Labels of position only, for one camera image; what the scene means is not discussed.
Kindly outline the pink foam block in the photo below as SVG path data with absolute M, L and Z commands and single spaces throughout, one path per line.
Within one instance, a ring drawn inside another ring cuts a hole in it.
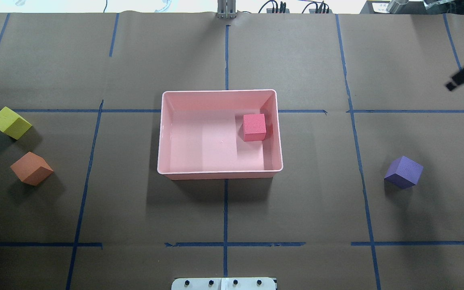
M 245 142 L 263 141 L 266 134 L 264 114 L 245 114 L 243 116 L 243 140 Z

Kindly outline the pink plastic bin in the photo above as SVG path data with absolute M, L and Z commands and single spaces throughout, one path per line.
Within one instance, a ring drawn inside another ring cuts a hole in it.
M 263 140 L 244 140 L 246 114 L 265 116 Z M 271 178 L 283 167 L 276 90 L 162 94 L 159 174 L 171 180 Z

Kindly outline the metal cylinder weight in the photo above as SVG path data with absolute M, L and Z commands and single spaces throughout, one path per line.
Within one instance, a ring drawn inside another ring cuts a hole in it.
M 400 14 L 404 7 L 409 3 L 408 0 L 390 0 L 385 10 L 389 14 Z

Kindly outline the purple foam block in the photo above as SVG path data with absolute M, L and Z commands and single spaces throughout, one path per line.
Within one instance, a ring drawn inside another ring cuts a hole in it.
M 400 189 L 408 189 L 418 184 L 423 169 L 423 165 L 406 156 L 401 156 L 390 164 L 384 180 Z

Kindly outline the white pole with base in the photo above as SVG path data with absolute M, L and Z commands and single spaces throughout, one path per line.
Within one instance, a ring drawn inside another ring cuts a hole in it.
M 276 278 L 271 277 L 215 277 L 177 278 L 172 290 L 278 290 Z

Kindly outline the orange foam block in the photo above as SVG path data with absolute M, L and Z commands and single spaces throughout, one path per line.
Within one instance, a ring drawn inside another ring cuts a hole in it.
M 24 154 L 10 168 L 21 182 L 31 186 L 39 185 L 54 173 L 46 160 L 33 152 Z

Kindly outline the yellow foam block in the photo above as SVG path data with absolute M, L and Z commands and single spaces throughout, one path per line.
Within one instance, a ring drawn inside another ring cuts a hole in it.
M 33 125 L 8 107 L 0 110 L 0 131 L 19 140 Z

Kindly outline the aluminium frame post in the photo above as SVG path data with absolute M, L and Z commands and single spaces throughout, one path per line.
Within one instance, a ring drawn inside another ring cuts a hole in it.
M 237 17 L 236 0 L 218 0 L 217 1 L 217 18 L 234 19 Z

